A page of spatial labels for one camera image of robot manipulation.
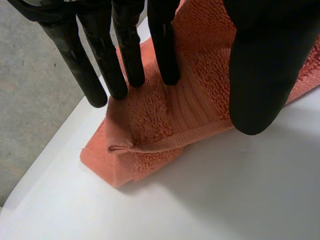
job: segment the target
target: white surface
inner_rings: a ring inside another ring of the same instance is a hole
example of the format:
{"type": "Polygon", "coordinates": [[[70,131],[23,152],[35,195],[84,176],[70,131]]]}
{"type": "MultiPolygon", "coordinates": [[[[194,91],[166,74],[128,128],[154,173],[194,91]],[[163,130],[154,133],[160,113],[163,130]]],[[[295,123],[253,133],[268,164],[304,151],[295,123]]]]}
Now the white surface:
{"type": "Polygon", "coordinates": [[[203,140],[120,190],[79,159],[104,114],[80,102],[5,203],[0,240],[320,239],[320,89],[263,134],[203,140]]]}

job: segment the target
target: towel fold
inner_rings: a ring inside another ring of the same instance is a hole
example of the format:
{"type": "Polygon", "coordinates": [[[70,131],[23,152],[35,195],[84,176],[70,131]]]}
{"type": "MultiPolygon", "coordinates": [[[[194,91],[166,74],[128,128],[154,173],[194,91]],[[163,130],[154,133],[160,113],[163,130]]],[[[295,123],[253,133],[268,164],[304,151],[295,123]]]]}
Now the towel fold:
{"type": "MultiPolygon", "coordinates": [[[[142,179],[174,160],[184,146],[233,127],[228,70],[236,29],[222,0],[189,0],[172,24],[178,84],[163,84],[151,39],[141,44],[145,84],[129,87],[126,99],[110,99],[106,118],[81,152],[81,161],[113,187],[142,179]]],[[[288,102],[318,85],[320,37],[288,102]]]]}

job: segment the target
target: floor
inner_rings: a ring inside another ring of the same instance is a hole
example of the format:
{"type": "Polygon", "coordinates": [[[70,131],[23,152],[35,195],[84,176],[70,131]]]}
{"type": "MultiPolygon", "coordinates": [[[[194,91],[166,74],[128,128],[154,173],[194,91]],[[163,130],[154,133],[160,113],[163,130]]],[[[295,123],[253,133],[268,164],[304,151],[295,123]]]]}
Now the floor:
{"type": "MultiPolygon", "coordinates": [[[[82,29],[79,35],[99,76],[82,29]]],[[[113,29],[111,37],[116,40],[113,29]]],[[[40,26],[26,20],[7,1],[0,1],[0,53],[2,207],[84,95],[40,26]]]]}

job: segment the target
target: black rubber fingertip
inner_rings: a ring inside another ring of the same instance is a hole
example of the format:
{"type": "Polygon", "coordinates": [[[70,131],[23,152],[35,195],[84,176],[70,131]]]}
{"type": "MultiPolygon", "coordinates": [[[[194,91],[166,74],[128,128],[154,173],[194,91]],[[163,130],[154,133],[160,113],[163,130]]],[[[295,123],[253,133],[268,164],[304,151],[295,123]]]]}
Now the black rubber fingertip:
{"type": "Polygon", "coordinates": [[[108,97],[107,97],[107,95],[96,97],[96,98],[88,98],[87,97],[87,100],[94,108],[99,109],[99,108],[103,108],[107,104],[108,97]]]}
{"type": "Polygon", "coordinates": [[[180,73],[178,68],[171,69],[171,71],[170,70],[160,71],[160,73],[161,73],[163,83],[167,86],[174,86],[179,82],[180,73]]]}

